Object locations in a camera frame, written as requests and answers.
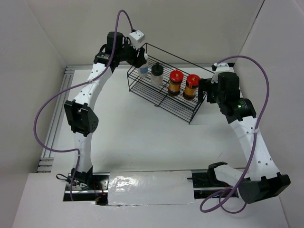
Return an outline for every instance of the black cap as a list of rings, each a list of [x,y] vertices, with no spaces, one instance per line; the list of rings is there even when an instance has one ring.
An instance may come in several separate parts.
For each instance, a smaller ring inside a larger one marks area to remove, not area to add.
[[[160,63],[156,63],[155,65],[152,66],[151,73],[154,76],[161,76],[163,74],[163,66],[160,65]]]

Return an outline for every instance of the sauce jar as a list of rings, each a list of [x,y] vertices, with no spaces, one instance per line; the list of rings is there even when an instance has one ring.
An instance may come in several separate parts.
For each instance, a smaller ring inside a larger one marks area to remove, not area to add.
[[[169,79],[169,88],[168,88],[168,94],[171,96],[177,96],[180,94],[181,90],[181,83],[184,78],[184,74],[179,70],[173,70],[170,73],[170,79]]]
[[[186,88],[182,94],[185,100],[190,101],[195,98],[196,89],[199,87],[200,77],[197,75],[189,75],[186,81]]]

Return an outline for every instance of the gray wall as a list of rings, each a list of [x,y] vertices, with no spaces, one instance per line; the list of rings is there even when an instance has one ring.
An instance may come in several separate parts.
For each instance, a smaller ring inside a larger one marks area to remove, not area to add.
[[[28,0],[68,64],[91,64],[125,9],[147,41],[196,63],[238,54],[263,0]],[[130,32],[124,15],[119,30]]]
[[[304,6],[303,0],[298,3]],[[298,3],[266,0],[241,51],[261,63],[269,76],[269,105],[261,131],[275,163],[291,178],[280,199],[292,228],[304,226],[304,12]],[[244,96],[259,112],[266,90],[263,75],[247,60],[238,60],[235,70]]]
[[[0,226],[8,228],[42,151],[33,137],[35,114],[60,89],[65,64],[25,1],[0,1],[0,21]],[[40,118],[43,140],[53,109]]]

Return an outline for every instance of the table surface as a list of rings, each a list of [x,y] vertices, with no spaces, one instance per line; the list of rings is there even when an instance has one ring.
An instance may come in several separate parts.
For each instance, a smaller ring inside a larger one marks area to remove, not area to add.
[[[185,72],[210,78],[203,69]],[[190,125],[128,90],[127,68],[118,68],[101,91],[94,112],[99,125],[92,139],[94,172],[207,169],[225,161],[246,165],[241,145],[217,104],[204,102]],[[75,71],[72,85],[85,81],[90,70]],[[81,89],[74,89],[69,100]],[[73,133],[63,119],[55,148],[74,147]],[[56,154],[52,172],[69,172],[73,154]]]
[[[204,78],[212,76],[197,68],[184,70]],[[100,121],[92,140],[94,172],[206,169],[218,161],[225,161],[233,167],[245,166],[240,143],[216,104],[203,103],[188,125],[129,93],[126,71],[116,69],[95,105]],[[76,71],[73,84],[85,81],[89,73],[90,70]],[[79,91],[71,91],[69,99],[72,100]],[[56,148],[73,148],[73,134],[65,118],[56,138]],[[181,205],[119,207],[96,206],[88,201],[63,202],[66,184],[57,180],[55,174],[70,172],[73,160],[71,153],[56,154],[51,173],[28,176],[14,228],[288,227],[278,197],[248,205],[236,215],[227,214],[222,209],[201,213],[202,200]],[[217,199],[211,199],[204,208],[217,203]],[[238,210],[243,203],[241,199],[231,198],[225,207]]]
[[[278,197],[247,205],[239,214],[222,209],[201,213],[202,200],[183,205],[96,206],[93,202],[63,202],[65,182],[52,173],[32,173],[19,204],[13,228],[288,228]],[[207,201],[204,208],[218,203]],[[225,208],[238,210],[241,199]]]

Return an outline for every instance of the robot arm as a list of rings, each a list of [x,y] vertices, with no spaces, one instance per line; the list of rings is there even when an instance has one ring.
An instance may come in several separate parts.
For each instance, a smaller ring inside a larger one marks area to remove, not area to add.
[[[229,125],[236,133],[247,161],[249,160],[254,133],[257,141],[253,160],[238,192],[246,203],[277,196],[289,184],[288,175],[281,175],[272,160],[259,129],[254,130],[256,112],[248,99],[241,98],[239,78],[230,72],[227,63],[218,66],[212,79],[202,79],[200,85],[207,92],[207,102],[217,103],[226,116]],[[209,166],[214,179],[235,186],[242,172],[225,162]]]
[[[74,133],[75,148],[80,149],[79,166],[75,173],[75,179],[79,182],[91,185],[93,166],[91,162],[91,141],[93,132],[98,126],[98,117],[94,113],[96,100],[107,82],[112,76],[115,68],[122,61],[127,61],[136,68],[146,63],[144,58],[145,49],[141,46],[144,41],[144,34],[141,31],[133,31],[129,34],[128,39],[124,38],[122,33],[117,33],[115,53],[110,67],[101,77],[93,81],[108,64],[114,41],[114,32],[109,32],[107,44],[103,45],[99,53],[95,56],[93,68],[85,85],[80,93],[72,100],[65,102],[65,112],[68,124]],[[75,153],[75,162],[72,173],[76,168],[78,159]]]

